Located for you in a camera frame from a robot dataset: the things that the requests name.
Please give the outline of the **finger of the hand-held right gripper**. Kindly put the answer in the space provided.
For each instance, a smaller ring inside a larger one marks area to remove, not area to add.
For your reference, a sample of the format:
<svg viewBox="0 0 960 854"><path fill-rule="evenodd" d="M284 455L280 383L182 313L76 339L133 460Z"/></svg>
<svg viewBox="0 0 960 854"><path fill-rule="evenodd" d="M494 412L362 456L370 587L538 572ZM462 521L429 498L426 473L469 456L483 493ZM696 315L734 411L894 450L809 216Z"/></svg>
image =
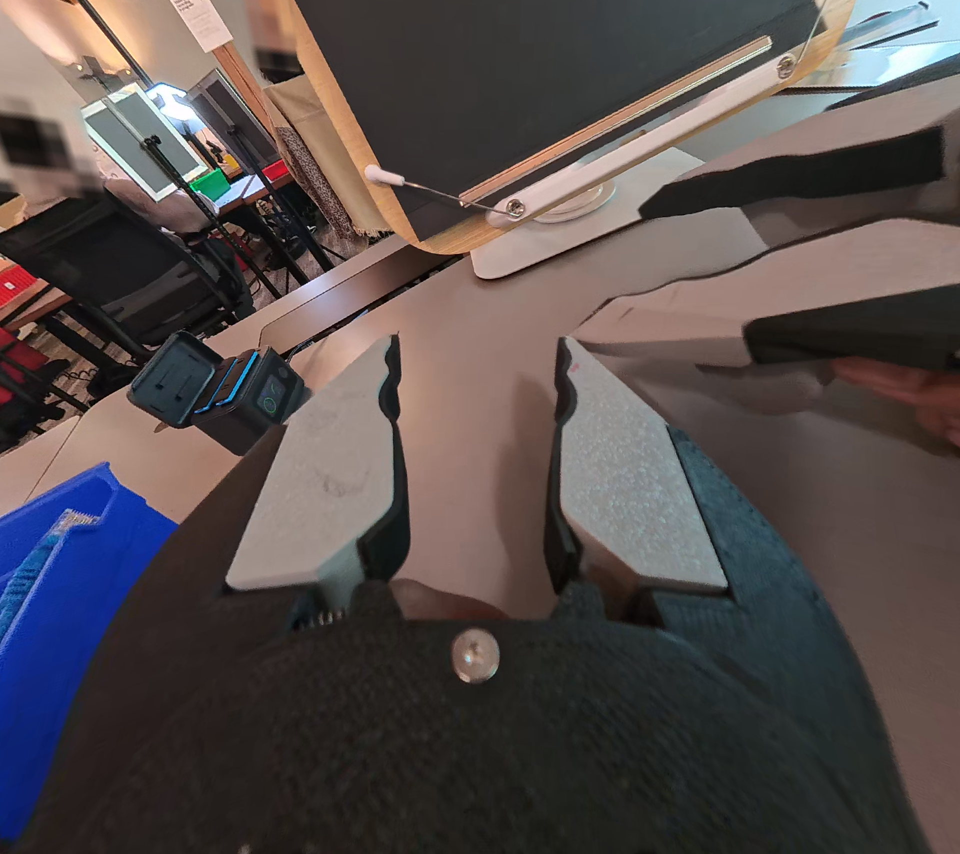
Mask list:
<svg viewBox="0 0 960 854"><path fill-rule="evenodd" d="M836 360L958 372L959 229L864 222L721 272L614 297L575 330L596 355L699 368L771 413L822 392Z"/></svg>
<svg viewBox="0 0 960 854"><path fill-rule="evenodd" d="M908 74L703 164L643 222L739 210L769 248L891 219L959 221L959 76Z"/></svg>

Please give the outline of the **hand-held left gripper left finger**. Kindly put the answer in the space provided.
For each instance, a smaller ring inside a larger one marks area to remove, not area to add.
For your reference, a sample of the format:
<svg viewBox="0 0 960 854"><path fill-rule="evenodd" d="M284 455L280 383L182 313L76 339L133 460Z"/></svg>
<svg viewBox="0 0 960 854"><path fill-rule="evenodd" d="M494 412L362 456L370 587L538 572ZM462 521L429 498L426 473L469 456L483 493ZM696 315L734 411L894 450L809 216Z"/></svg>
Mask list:
<svg viewBox="0 0 960 854"><path fill-rule="evenodd" d="M402 353L380 337L285 423L225 576L236 592L389 582L411 545Z"/></svg>

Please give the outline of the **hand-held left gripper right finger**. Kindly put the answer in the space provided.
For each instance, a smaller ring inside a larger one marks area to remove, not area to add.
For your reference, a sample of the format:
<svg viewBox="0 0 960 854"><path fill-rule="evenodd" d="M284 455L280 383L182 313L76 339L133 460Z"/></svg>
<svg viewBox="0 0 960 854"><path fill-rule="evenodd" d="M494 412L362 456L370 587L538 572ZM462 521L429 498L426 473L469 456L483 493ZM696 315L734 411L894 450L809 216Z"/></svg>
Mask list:
<svg viewBox="0 0 960 854"><path fill-rule="evenodd" d="M543 554L560 596L729 584L666 420L570 336L558 340Z"/></svg>

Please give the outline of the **blue plastic bin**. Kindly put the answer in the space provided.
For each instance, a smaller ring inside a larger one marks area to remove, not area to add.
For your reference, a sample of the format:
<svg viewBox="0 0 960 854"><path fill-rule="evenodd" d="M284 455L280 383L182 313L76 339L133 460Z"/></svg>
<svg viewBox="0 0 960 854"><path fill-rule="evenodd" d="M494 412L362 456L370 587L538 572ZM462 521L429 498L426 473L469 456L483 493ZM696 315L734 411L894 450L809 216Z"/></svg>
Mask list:
<svg viewBox="0 0 960 854"><path fill-rule="evenodd" d="M1 521L1 836L23 832L114 615L176 523L104 462Z"/></svg>

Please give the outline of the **person's right hand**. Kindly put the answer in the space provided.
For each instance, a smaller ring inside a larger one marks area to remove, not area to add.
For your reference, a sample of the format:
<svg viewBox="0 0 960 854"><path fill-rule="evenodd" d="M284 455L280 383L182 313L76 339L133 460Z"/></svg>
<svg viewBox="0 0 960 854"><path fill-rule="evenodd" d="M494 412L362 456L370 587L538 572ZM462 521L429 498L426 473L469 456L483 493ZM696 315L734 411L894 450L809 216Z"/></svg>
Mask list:
<svg viewBox="0 0 960 854"><path fill-rule="evenodd" d="M864 357L836 358L831 366L839 379L912 408L922 428L958 449L958 372L934 372Z"/></svg>

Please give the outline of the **black device case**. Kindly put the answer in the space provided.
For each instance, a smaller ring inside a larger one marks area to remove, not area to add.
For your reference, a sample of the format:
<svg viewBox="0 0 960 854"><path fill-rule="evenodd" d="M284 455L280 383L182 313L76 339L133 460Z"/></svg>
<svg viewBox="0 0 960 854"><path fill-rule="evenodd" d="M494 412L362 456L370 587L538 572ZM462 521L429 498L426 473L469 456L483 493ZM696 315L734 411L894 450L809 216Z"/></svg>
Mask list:
<svg viewBox="0 0 960 854"><path fill-rule="evenodd" d="M308 396L303 378L274 349L221 356L186 331L164 341L126 392L161 425L195 427L236 456L285 423Z"/></svg>

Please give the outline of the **black office chair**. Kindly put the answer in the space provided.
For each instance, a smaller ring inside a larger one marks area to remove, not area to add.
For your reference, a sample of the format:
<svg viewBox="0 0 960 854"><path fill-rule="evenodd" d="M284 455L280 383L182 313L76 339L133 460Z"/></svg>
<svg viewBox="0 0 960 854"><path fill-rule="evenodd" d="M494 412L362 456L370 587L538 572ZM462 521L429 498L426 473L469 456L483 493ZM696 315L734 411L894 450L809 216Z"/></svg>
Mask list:
<svg viewBox="0 0 960 854"><path fill-rule="evenodd" d="M254 312L231 248L214 238L190 248L107 191L60 200L7 229L1 250L139 363L176 332L206 336Z"/></svg>

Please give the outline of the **black computer monitor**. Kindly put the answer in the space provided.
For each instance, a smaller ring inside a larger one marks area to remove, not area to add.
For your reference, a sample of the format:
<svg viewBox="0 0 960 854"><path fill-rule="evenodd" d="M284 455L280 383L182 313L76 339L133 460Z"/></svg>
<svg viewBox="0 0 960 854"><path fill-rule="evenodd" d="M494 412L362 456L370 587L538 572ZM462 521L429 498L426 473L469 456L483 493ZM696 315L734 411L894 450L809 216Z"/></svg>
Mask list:
<svg viewBox="0 0 960 854"><path fill-rule="evenodd" d="M290 0L390 230L479 248L818 67L855 0Z"/></svg>

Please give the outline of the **red storage crate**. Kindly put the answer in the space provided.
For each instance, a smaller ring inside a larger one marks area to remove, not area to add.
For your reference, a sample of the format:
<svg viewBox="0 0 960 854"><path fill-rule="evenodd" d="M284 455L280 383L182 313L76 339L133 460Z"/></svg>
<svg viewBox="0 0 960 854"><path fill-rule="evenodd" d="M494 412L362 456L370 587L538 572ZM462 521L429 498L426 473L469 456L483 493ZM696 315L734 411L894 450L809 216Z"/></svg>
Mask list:
<svg viewBox="0 0 960 854"><path fill-rule="evenodd" d="M70 367L67 359L51 359L1 329L1 427L6 433L25 433L48 420L60 420L59 404L48 404L50 387Z"/></svg>

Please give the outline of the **beige hanging cloth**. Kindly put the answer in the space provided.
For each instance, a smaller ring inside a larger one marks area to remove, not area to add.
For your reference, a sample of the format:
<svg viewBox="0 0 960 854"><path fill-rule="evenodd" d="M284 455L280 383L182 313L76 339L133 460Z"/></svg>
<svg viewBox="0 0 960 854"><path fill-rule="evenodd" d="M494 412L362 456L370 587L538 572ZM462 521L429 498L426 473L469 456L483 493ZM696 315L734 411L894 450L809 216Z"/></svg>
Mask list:
<svg viewBox="0 0 960 854"><path fill-rule="evenodd" d="M275 140L295 182L345 239L391 233L309 79L263 91Z"/></svg>

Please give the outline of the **white paper sign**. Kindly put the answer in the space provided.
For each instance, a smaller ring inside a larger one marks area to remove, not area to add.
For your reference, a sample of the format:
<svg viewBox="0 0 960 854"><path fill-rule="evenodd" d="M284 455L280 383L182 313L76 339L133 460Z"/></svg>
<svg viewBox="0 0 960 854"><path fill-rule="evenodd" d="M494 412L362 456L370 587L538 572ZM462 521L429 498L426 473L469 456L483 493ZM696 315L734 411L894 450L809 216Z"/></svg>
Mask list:
<svg viewBox="0 0 960 854"><path fill-rule="evenodd" d="M205 54L234 42L234 35L212 0L168 0Z"/></svg>

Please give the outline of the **black light stand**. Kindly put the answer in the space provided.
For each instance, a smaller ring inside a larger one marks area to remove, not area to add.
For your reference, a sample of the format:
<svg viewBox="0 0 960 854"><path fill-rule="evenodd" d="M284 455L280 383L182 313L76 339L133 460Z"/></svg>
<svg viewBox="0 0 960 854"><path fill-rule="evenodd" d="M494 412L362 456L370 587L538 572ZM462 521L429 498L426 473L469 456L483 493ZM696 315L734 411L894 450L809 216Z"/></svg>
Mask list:
<svg viewBox="0 0 960 854"><path fill-rule="evenodd" d="M76 2L77 6L79 6L93 21L108 42L112 44L117 53L123 57L124 61L128 67L133 70L138 80L146 83L147 85L151 85L152 80L150 79L150 76L143 68L141 68L126 46L119 40L115 32L96 11L92 3L89 0L74 1ZM127 120L126 116L116 109L115 102L112 101L109 96L105 100L105 107L118 118L119 123L129 130L132 137L138 137L141 150L150 156L151 162L171 180L176 188L190 198L194 206L203 214L208 223L210 223L212 226L216 226L216 218L214 216L214 212L210 210L210 206L196 191L191 188L186 178L181 175L177 167L165 155L163 151L164 141L162 140L162 135L157 133L141 132L139 128Z"/></svg>

